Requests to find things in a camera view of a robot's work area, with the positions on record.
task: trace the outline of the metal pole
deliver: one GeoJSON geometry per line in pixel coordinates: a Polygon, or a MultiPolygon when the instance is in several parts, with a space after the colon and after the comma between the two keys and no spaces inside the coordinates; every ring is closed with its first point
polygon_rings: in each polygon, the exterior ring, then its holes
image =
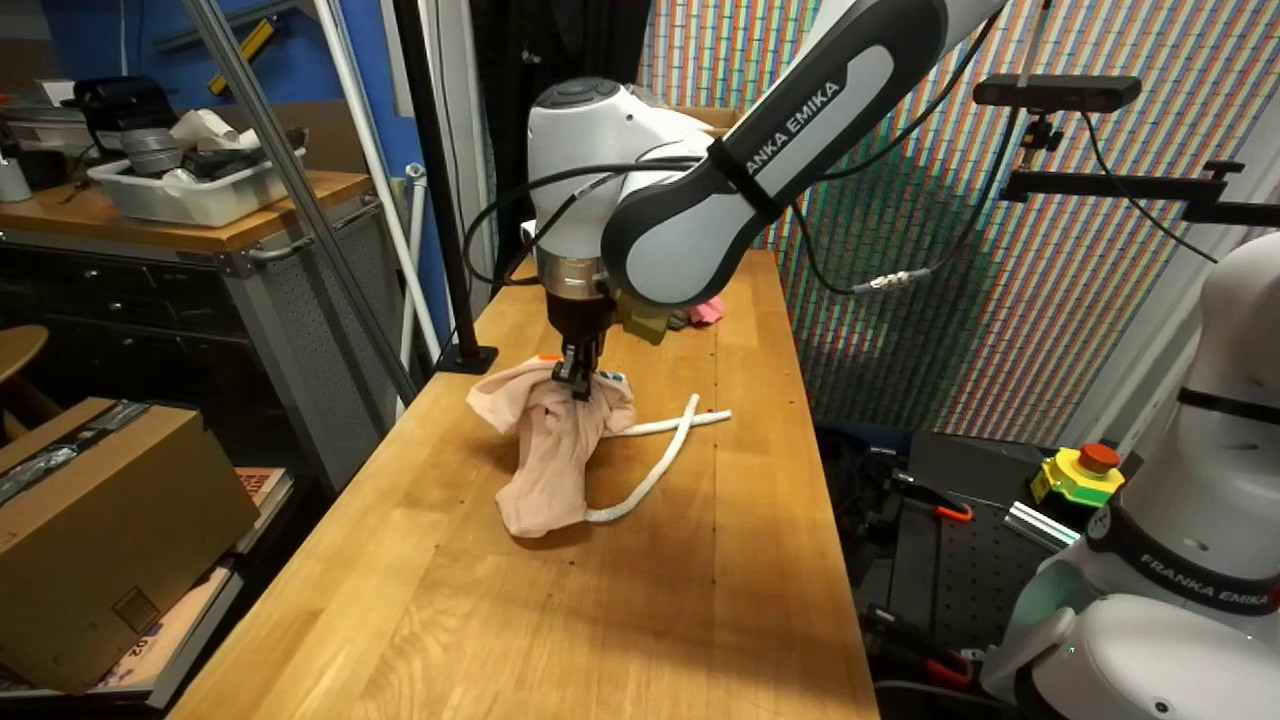
{"type": "Polygon", "coordinates": [[[432,209],[438,209],[448,296],[454,296],[454,312],[455,312],[459,367],[483,371],[489,353],[477,338],[477,315],[474,315],[467,277],[463,277],[463,246],[459,246],[455,209],[454,209],[454,192],[448,192],[454,184],[448,184],[448,165],[443,165],[443,138],[432,129],[441,120],[441,110],[438,110],[438,82],[432,82],[424,19],[418,12],[418,0],[398,0],[398,23],[400,23],[400,52],[406,52],[406,70],[408,70],[408,86],[411,86],[411,124],[424,143],[424,165],[432,175],[432,209]]]}
{"type": "Polygon", "coordinates": [[[252,69],[242,54],[238,32],[220,14],[216,0],[183,0],[183,5],[188,5],[191,19],[197,19],[197,32],[199,32],[208,54],[229,75],[234,97],[249,108],[249,115],[252,115],[252,124],[260,131],[260,143],[264,143],[267,158],[275,165],[275,170],[281,170],[281,181],[286,181],[286,189],[290,189],[290,194],[297,204],[297,217],[317,235],[334,277],[339,280],[339,291],[349,296],[349,305],[356,312],[356,324],[366,328],[366,338],[371,343],[371,354],[384,363],[390,378],[398,385],[398,394],[411,400],[418,392],[408,385],[408,371],[398,363],[392,335],[382,331],[382,321],[370,309],[370,298],[359,291],[359,280],[356,280],[354,265],[343,259],[343,252],[339,252],[338,233],[330,227],[325,209],[313,194],[313,184],[310,184],[302,158],[294,155],[294,143],[290,143],[290,137],[286,137],[264,86],[258,82],[252,69]]]}
{"type": "Polygon", "coordinates": [[[354,49],[354,32],[349,32],[339,0],[317,0],[317,19],[321,19],[338,80],[339,80],[349,110],[354,110],[354,129],[356,129],[356,138],[366,147],[366,165],[371,170],[378,201],[384,204],[384,222],[390,222],[390,235],[392,235],[398,259],[400,259],[400,277],[406,277],[406,298],[408,298],[408,309],[411,309],[411,315],[418,315],[418,324],[424,331],[424,343],[432,353],[432,363],[438,363],[441,361],[441,338],[438,338],[438,328],[432,328],[432,309],[427,309],[418,259],[408,252],[408,244],[418,244],[418,239],[406,235],[406,211],[400,211],[400,204],[392,194],[392,184],[390,184],[390,170],[384,170],[384,153],[382,153],[371,120],[370,120],[371,115],[370,110],[370,92],[366,92],[366,80],[359,80],[359,69],[356,69],[356,49],[354,49]]]}

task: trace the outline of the cardboard box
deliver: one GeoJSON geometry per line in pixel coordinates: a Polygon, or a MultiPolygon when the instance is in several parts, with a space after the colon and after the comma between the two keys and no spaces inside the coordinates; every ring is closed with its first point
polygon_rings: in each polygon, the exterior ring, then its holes
{"type": "MultiPolygon", "coordinates": [[[[86,400],[0,447],[0,474],[86,439],[86,400]]],[[[258,509],[206,421],[143,406],[0,504],[0,663],[88,687],[252,527],[258,509]]]]}

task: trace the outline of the robotic arm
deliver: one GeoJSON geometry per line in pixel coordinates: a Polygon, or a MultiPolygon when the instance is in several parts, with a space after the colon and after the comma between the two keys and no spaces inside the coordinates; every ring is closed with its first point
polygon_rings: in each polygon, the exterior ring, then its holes
{"type": "Polygon", "coordinates": [[[527,167],[580,170],[537,192],[537,259],[564,338],[555,374],[590,394],[617,305],[674,312],[716,296],[762,227],[1000,7],[850,5],[720,138],[609,80],[548,86],[527,120],[527,167]]]}

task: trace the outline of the wire mesh panel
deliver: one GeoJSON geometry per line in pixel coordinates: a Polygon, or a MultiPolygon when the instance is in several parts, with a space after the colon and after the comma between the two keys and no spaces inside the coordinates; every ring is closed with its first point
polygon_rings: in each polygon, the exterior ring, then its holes
{"type": "MultiPolygon", "coordinates": [[[[670,102],[751,102],[792,60],[815,0],[657,0],[643,82],[670,102]]],[[[1024,70],[1031,5],[1009,5],[955,97],[862,175],[807,194],[815,256],[837,280],[919,269],[953,252],[981,201],[1004,110],[971,82],[1024,70]]],[[[1115,170],[1199,175],[1234,155],[1280,86],[1277,0],[1072,0],[1054,5],[1031,70],[1139,75],[1120,115],[1096,115],[1115,170]]],[[[854,158],[872,155],[943,86],[953,52],[854,158]]],[[[1096,170],[1090,131],[1060,115],[1050,170],[1096,170]]],[[[1183,233],[1177,204],[1150,204],[1183,233]]],[[[770,233],[784,259],[795,343],[815,415],[941,427],[1045,444],[1177,252],[1124,201],[1041,194],[997,204],[967,252],[930,283],[888,296],[827,296],[792,222],[770,233]]]]}

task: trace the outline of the white robot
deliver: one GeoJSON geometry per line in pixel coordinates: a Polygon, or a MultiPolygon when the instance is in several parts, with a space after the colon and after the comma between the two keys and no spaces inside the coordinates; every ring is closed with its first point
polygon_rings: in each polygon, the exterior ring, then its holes
{"type": "MultiPolygon", "coordinates": [[[[1004,0],[862,0],[720,138],[572,80],[527,120],[537,259],[590,392],[611,315],[716,296],[743,246],[1004,0]]],[[[1211,269],[1181,415],[1090,545],[1024,586],[985,687],[1055,717],[1280,717],[1280,235],[1211,269]]]]}

